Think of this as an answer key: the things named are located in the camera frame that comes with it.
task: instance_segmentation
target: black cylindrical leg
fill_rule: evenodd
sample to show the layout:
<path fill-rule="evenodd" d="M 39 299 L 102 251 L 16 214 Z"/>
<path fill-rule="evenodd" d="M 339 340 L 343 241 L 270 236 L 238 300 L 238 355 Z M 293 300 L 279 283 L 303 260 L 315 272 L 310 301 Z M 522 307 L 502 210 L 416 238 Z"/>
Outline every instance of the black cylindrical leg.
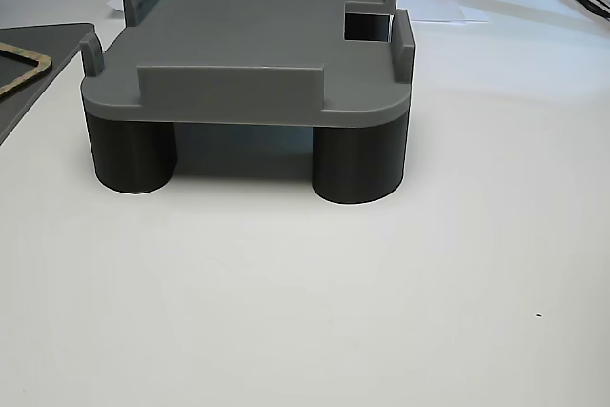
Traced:
<path fill-rule="evenodd" d="M 402 181 L 409 113 L 371 128 L 314 128 L 313 186 L 326 200 L 380 199 Z"/>
<path fill-rule="evenodd" d="M 121 193 L 165 185 L 177 162 L 173 123 L 111 121 L 85 112 L 95 174 Z"/>

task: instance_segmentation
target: gray plastic platform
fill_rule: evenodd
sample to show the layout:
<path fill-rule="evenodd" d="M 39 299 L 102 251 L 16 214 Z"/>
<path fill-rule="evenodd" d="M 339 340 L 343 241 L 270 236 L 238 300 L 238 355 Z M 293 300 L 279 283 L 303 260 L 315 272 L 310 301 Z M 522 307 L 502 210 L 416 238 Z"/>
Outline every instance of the gray plastic platform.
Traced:
<path fill-rule="evenodd" d="M 397 0 L 123 1 L 126 28 L 108 50 L 94 34 L 81 43 L 91 151 L 107 187 L 167 183 L 174 123 L 314 127 L 312 183 L 334 202 L 400 184 L 415 44 Z"/>
<path fill-rule="evenodd" d="M 409 108 L 414 42 L 396 0 L 125 0 L 125 12 L 82 84 L 94 116 L 367 127 Z M 392 43 L 346 40 L 346 13 L 395 14 Z"/>

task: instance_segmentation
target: gray cutting mat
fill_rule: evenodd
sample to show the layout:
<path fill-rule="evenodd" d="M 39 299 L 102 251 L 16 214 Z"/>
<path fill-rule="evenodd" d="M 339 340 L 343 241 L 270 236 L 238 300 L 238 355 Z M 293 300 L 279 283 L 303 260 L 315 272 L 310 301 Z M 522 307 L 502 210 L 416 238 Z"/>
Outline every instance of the gray cutting mat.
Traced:
<path fill-rule="evenodd" d="M 93 24 L 57 24 L 0 29 L 0 42 L 46 54 L 52 59 L 51 72 L 21 91 L 0 100 L 0 144 L 30 109 L 51 81 L 79 50 L 79 42 L 93 31 Z M 31 66 L 0 56 L 0 86 L 31 69 Z"/>

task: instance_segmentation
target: white table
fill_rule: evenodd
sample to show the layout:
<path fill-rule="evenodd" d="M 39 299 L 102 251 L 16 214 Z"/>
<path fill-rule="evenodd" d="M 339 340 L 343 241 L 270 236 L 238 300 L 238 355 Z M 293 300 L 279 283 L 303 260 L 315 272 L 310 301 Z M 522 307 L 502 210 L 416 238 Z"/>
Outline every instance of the white table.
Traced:
<path fill-rule="evenodd" d="M 0 0 L 0 27 L 107 47 L 106 1 Z M 460 1 L 492 23 L 415 25 L 405 180 L 367 205 L 266 128 L 183 132 L 183 174 L 109 191 L 75 57 L 0 147 L 0 405 L 609 405 L 610 25 Z"/>

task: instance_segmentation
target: rectangular hole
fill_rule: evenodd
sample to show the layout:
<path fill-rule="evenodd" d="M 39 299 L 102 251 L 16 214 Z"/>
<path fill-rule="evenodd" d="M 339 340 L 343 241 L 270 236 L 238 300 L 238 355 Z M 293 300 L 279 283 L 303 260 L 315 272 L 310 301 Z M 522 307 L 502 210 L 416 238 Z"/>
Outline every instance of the rectangular hole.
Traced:
<path fill-rule="evenodd" d="M 345 40 L 390 41 L 390 15 L 345 13 Z"/>

